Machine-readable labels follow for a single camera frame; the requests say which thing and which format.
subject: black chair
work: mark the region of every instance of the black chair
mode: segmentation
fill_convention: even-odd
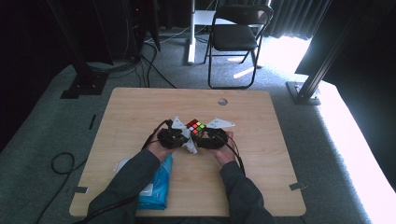
[[[257,61],[260,54],[260,46],[262,45],[262,34],[267,25],[272,19],[274,11],[268,6],[258,5],[225,5],[220,7],[212,21],[212,26],[207,41],[206,57],[209,57],[209,72],[207,84],[211,89],[247,89],[253,82],[256,76]],[[217,20],[223,19],[230,21],[230,24],[219,24]],[[212,49],[218,51],[247,51],[246,54],[212,54]],[[257,49],[257,54],[253,57],[254,68],[251,81],[246,86],[213,86],[211,83],[212,72],[212,57],[213,56],[245,56],[241,63],[245,61],[249,53],[254,55]]]

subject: wooden table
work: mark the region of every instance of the wooden table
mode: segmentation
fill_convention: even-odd
[[[220,105],[224,100],[228,104]],[[234,127],[224,130],[234,132],[247,177],[262,192],[265,207],[276,217],[304,214],[300,190],[290,189],[297,180],[268,92],[141,88],[113,91],[78,184],[89,190],[75,194],[70,214],[86,216],[90,201],[114,177],[118,162],[136,154],[162,121],[175,117],[184,123],[192,119],[208,123],[214,118],[234,122]],[[137,211],[137,215],[227,217],[220,167],[213,154],[179,148],[173,157],[168,207]]]

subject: red cube face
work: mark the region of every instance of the red cube face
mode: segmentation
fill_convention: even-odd
[[[205,125],[197,119],[193,119],[186,126],[194,134],[199,134],[205,128]]]

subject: sleeve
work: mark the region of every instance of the sleeve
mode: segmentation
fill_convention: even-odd
[[[231,223],[275,224],[264,208],[264,198],[254,183],[244,176],[236,161],[226,163],[220,170],[229,204]]]
[[[111,204],[137,196],[151,181],[160,166],[158,158],[149,150],[141,150],[125,163],[107,188],[94,198],[88,208],[88,215]],[[135,223],[137,201],[107,211],[95,217],[90,223]]]

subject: wipes package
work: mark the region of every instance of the wipes package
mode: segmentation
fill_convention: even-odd
[[[139,194],[137,209],[163,210],[166,208],[166,198],[172,173],[172,155],[169,154],[155,172],[154,177]]]

